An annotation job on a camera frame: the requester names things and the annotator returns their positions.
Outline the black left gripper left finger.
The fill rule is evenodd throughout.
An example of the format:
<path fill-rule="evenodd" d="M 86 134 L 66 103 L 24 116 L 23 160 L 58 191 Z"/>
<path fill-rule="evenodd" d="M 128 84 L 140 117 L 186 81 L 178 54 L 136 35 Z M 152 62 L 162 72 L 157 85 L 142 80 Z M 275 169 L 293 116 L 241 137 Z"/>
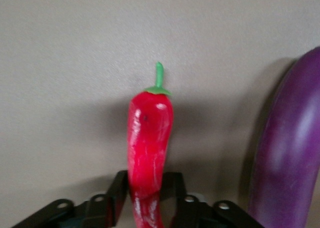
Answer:
<path fill-rule="evenodd" d="M 11 228 L 112 228 L 117 225 L 128 192 L 128 172 L 119 171 L 105 193 L 79 205 L 57 199 Z"/>

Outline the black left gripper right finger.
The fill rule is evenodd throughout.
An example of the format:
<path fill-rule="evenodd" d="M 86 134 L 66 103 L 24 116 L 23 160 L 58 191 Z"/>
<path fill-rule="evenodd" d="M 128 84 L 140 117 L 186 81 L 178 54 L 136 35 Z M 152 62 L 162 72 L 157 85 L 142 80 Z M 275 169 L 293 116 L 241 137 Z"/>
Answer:
<path fill-rule="evenodd" d="M 169 228 L 265 228 L 232 201 L 209 205 L 187 193 L 181 172 L 165 172 L 162 176 L 162 200 L 169 198 L 175 199 Z"/>

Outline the red chili pepper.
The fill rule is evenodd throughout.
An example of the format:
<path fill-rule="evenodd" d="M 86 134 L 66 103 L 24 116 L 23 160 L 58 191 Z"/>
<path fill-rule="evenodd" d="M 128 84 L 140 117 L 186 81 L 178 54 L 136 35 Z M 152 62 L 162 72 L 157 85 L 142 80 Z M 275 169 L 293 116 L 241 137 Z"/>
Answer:
<path fill-rule="evenodd" d="M 155 71 L 154 86 L 134 96 L 128 107 L 128 184 L 137 228 L 164 228 L 160 190 L 174 112 L 160 62 Z"/>

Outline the long purple eggplant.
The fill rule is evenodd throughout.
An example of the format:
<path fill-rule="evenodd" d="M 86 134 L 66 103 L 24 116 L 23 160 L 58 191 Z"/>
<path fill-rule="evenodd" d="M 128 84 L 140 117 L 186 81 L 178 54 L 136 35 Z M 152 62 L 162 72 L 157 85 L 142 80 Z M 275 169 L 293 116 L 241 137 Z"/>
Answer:
<path fill-rule="evenodd" d="M 305 228 L 320 169 L 320 46 L 281 81 L 256 151 L 248 212 L 264 228 Z"/>

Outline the brown table cloth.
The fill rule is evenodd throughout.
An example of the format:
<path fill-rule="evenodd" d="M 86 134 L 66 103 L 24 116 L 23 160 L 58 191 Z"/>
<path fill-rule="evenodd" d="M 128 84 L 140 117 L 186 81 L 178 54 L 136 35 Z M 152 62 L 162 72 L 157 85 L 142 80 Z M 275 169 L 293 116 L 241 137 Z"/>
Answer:
<path fill-rule="evenodd" d="M 107 190 L 156 62 L 174 107 L 166 170 L 245 209 L 276 86 L 318 46 L 320 0 L 0 0 L 0 228 Z"/>

